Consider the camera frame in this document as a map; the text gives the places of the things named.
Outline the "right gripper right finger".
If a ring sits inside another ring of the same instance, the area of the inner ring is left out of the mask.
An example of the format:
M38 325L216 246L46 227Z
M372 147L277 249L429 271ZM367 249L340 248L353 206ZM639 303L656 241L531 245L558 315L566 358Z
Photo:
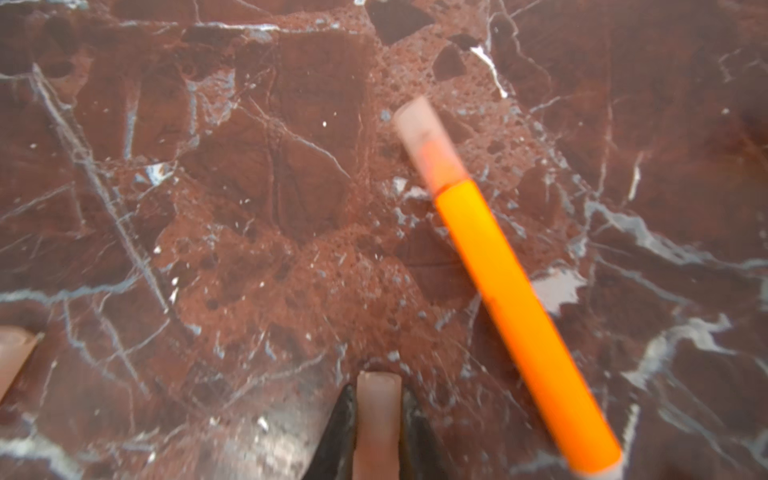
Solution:
M410 389L402 392L399 479L452 479L444 450Z

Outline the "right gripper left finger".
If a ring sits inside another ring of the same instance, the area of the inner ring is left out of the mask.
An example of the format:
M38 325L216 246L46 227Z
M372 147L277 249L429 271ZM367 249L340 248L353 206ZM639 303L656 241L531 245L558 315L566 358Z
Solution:
M346 384L331 411L303 480L350 480L357 434L355 386Z

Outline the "orange marker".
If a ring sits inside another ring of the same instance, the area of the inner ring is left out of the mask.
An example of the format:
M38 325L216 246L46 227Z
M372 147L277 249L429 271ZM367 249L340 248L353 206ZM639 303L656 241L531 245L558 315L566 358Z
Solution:
M620 479L623 452L477 184L425 97L394 125L550 435L580 479Z

